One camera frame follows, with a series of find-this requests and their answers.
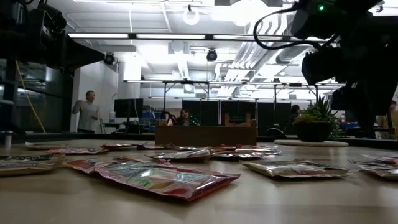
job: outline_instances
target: security camera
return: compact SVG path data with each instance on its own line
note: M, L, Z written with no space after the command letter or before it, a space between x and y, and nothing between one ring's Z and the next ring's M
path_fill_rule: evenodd
M105 55L104 63L107 65L114 65L118 62L118 60L113 56L113 52L108 52Z
M215 49L210 49L209 52L207 53L207 61L208 62L214 62L217 60L217 53Z

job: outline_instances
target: black pot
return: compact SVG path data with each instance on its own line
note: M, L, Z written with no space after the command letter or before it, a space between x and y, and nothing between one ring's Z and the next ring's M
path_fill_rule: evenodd
M293 127L298 138L306 142L324 142L331 131L331 123L321 121L297 122Z

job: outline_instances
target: succulent plant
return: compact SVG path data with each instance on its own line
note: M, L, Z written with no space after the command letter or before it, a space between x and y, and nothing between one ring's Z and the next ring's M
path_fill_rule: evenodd
M318 102L310 104L294 122L330 122L332 138L337 139L340 133L339 122L331 112L329 101L325 100L325 97L319 97Z

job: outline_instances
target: table surface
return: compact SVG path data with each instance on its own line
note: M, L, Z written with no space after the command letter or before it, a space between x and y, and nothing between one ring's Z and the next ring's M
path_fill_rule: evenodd
M113 140L58 143L96 147ZM279 146L277 160L305 158L354 168L359 153L394 155L394 151L358 147ZM13 152L25 151L23 144ZM113 151L144 159L158 151ZM67 156L81 159L94 156ZM238 162L176 164L188 168L242 174L229 186L194 202L166 200L69 168L42 175L0 178L1 223L398 223L398 182L364 172L344 179L273 180Z

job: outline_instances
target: computer monitor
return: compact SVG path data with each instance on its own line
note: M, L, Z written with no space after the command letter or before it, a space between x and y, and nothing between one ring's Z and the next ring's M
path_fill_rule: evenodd
M114 112L116 113L117 118L141 118L143 104L144 100L142 98L117 99L114 101Z

